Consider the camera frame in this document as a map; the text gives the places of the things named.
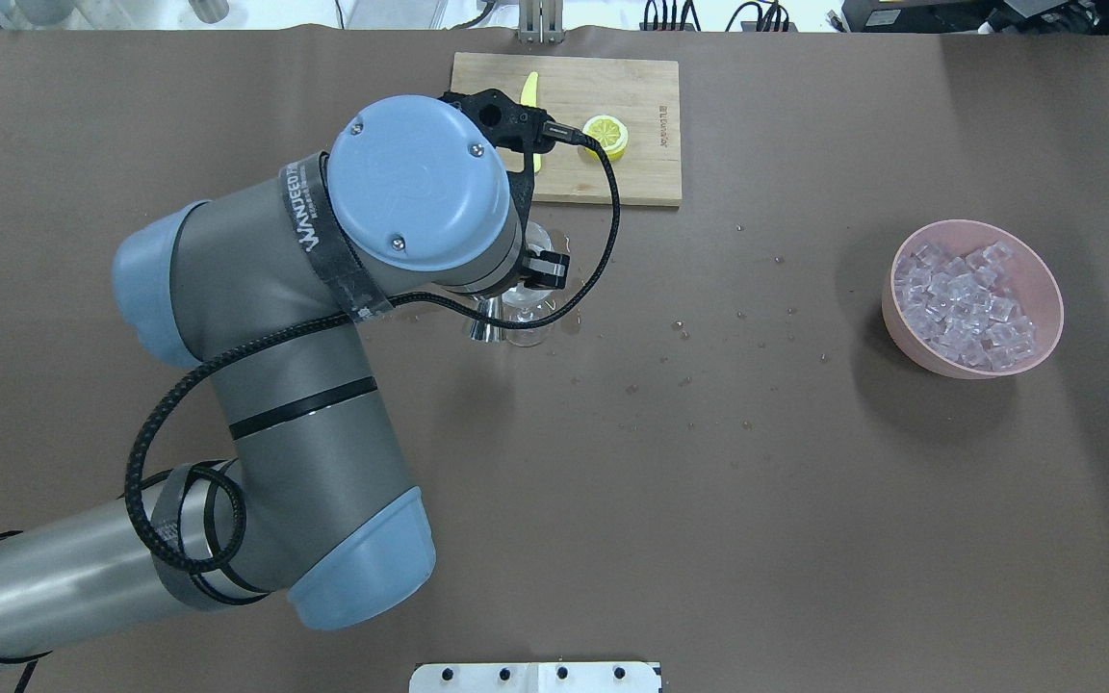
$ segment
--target yellow knife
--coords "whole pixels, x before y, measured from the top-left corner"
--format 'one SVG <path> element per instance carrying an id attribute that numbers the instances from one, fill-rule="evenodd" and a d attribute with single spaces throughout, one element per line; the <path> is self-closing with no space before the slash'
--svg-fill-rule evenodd
<path id="1" fill-rule="evenodd" d="M 537 109 L 537 73 L 529 73 L 525 79 L 525 88 L 520 90 L 520 105 L 532 105 Z M 542 170 L 542 155 L 533 154 L 533 172 Z"/>

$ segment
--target table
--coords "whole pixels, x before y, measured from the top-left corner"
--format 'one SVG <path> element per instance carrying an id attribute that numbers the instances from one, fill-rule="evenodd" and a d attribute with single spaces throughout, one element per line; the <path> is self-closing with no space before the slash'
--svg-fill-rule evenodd
<path id="1" fill-rule="evenodd" d="M 405 690 L 418 662 L 557 658 L 660 660 L 672 693 L 1109 690 L 1109 39 L 757 39 L 538 48 L 682 65 L 685 201 L 625 210 L 580 328 L 362 329 L 439 549 L 418 594 L 333 634 L 279 595 L 152 623 L 31 690 Z M 115 315 L 119 242 L 444 91 L 456 51 L 529 48 L 0 32 L 0 530 L 113 499 L 179 376 Z M 1064 340 L 1029 374 L 946 380 L 882 327 L 894 249 L 954 216 L 1060 282 Z M 533 218 L 582 274 L 609 211 Z M 230 451 L 211 390 L 184 407 L 157 469 Z"/>

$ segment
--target wooden cutting board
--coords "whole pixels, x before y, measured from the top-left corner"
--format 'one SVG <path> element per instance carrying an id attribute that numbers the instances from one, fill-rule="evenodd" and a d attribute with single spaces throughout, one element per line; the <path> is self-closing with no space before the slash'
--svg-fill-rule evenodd
<path id="1" fill-rule="evenodd" d="M 496 88 L 519 104 L 530 71 L 538 74 L 537 105 L 558 122 L 584 128 L 607 113 L 628 126 L 628 150 L 613 162 L 624 205 L 681 205 L 679 62 L 457 53 L 452 91 Z M 509 170 L 521 169 L 519 154 L 500 154 Z M 602 164 L 580 146 L 559 144 L 542 154 L 536 181 L 537 202 L 610 203 Z"/>

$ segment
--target lemon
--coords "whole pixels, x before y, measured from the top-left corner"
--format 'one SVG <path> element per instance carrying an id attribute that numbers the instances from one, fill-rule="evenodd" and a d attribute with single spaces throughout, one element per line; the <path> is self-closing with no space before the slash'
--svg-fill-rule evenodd
<path id="1" fill-rule="evenodd" d="M 613 115 L 593 115 L 584 123 L 584 133 L 602 144 L 611 162 L 619 161 L 628 150 L 628 126 Z"/>

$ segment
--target blue joint cover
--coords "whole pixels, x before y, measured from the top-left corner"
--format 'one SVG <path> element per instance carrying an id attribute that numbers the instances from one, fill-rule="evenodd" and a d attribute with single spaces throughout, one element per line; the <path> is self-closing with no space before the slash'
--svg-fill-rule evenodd
<path id="1" fill-rule="evenodd" d="M 384 99 L 355 115 L 327 157 L 327 194 L 357 246 L 413 272 L 475 259 L 502 232 L 511 207 L 502 159 L 474 122 L 415 95 Z"/>
<path id="2" fill-rule="evenodd" d="M 303 625 L 336 631 L 408 600 L 435 570 L 435 542 L 417 486 L 327 552 L 289 589 Z"/>
<path id="3" fill-rule="evenodd" d="M 165 218 L 132 233 L 113 255 L 113 299 L 144 349 L 172 367 L 194 368 L 194 358 L 173 318 L 173 245 L 186 215 L 207 201 L 191 202 Z"/>

